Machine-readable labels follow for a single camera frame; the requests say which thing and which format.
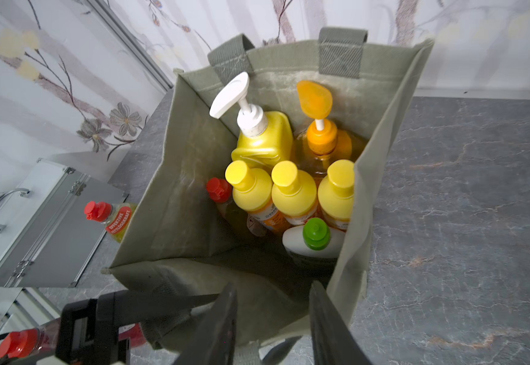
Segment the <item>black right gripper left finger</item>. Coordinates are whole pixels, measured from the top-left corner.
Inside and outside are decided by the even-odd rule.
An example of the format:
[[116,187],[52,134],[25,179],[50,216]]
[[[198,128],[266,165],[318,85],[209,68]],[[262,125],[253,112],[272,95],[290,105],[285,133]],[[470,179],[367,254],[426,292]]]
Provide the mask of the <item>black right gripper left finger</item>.
[[237,290],[227,284],[174,364],[233,364]]

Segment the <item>large orange pump soap bottle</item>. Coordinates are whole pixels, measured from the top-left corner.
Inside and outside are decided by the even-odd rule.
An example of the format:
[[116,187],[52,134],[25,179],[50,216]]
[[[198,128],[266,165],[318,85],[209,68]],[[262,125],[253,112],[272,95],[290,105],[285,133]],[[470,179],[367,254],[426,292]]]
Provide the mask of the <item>large orange pump soap bottle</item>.
[[331,164],[354,158],[353,138],[329,120],[333,108],[329,89],[316,82],[300,81],[297,92],[301,110],[311,121],[295,136],[292,161],[320,183]]

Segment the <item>green bottle red cap front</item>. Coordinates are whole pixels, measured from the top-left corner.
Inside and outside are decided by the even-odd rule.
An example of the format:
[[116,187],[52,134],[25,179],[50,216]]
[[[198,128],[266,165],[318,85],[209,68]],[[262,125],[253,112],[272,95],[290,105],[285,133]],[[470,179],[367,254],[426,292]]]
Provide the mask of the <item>green bottle red cap front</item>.
[[246,214],[234,202],[232,186],[225,180],[211,178],[206,184],[206,190],[211,200],[216,204],[220,215],[229,223],[239,236],[246,234]]

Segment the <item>white bottle green cap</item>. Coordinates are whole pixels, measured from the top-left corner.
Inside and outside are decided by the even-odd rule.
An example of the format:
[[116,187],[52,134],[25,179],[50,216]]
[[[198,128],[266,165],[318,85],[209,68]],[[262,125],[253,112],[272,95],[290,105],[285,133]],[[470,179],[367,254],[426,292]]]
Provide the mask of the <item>white bottle green cap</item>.
[[298,267],[312,272],[329,272],[337,263],[345,237],[345,232],[314,217],[306,224],[284,232],[283,246]]

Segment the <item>red soap bottle red cap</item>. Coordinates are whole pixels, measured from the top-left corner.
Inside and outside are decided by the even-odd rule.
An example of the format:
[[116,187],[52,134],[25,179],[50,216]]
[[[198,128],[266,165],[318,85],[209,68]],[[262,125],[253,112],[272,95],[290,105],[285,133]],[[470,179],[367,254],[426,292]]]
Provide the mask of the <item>red soap bottle red cap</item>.
[[[0,358],[25,358],[44,351],[53,351],[59,337],[60,319],[54,319],[36,328],[10,332],[0,345]],[[146,340],[139,324],[122,327],[119,340],[129,339],[131,347],[138,348]]]

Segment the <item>large yellow pump soap bottle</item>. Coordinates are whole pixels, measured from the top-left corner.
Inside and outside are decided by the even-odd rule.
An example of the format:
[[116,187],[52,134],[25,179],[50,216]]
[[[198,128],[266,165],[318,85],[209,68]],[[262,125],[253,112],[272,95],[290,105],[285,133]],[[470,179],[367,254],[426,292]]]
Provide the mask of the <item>large yellow pump soap bottle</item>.
[[231,159],[269,172],[278,163],[290,159],[292,128],[286,114],[266,112],[261,106],[248,103],[249,86],[249,74],[243,71],[219,92],[212,102],[209,115],[218,119],[234,104],[238,104],[237,126],[240,135],[236,149],[231,152]]

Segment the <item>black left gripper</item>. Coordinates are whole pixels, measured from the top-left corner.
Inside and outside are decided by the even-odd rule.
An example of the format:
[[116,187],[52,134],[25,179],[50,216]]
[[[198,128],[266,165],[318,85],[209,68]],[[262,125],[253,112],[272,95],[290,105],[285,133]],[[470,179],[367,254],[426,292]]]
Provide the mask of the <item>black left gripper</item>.
[[55,356],[67,364],[129,364],[130,340],[120,339],[121,327],[211,304],[218,296],[121,290],[68,304],[60,317]]

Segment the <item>orange bottle yellow cap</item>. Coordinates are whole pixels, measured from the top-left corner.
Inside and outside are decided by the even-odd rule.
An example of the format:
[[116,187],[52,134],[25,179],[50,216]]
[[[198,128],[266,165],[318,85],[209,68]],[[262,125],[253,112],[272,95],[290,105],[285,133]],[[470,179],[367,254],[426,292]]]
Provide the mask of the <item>orange bottle yellow cap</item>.
[[355,164],[339,160],[327,169],[327,176],[318,187],[318,200],[325,222],[346,232],[353,213],[355,194]]
[[269,231],[281,236],[291,227],[272,200],[272,179],[265,170],[233,161],[225,171],[225,179],[233,187],[236,205]]
[[318,213],[318,188],[313,177],[292,161],[272,169],[272,201],[287,221],[300,226]]

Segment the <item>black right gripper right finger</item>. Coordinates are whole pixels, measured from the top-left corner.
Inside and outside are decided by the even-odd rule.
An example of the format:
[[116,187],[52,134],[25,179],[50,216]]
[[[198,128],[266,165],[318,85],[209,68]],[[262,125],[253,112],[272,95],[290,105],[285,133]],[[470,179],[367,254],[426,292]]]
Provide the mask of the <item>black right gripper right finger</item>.
[[371,365],[319,281],[312,283],[309,302],[314,363]]

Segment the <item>green fabric shopping bag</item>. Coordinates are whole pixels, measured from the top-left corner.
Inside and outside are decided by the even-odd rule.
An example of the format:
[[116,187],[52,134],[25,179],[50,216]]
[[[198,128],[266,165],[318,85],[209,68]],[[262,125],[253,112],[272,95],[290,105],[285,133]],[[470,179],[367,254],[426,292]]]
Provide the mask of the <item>green fabric shopping bag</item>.
[[368,139],[356,161],[353,221],[331,275],[321,281],[345,322],[367,294],[373,206],[388,153],[430,56],[434,40],[414,47],[372,44],[365,30],[325,27],[316,40],[257,48],[238,35],[208,55],[209,65],[179,74],[156,170],[111,273],[129,290],[176,295],[237,288],[234,363],[277,364],[310,333],[314,280],[275,241],[236,236],[210,202],[205,185],[225,171],[240,135],[235,112],[210,117],[217,93],[234,76],[251,76],[248,97],[266,110],[304,123],[296,84],[328,87],[333,115]]

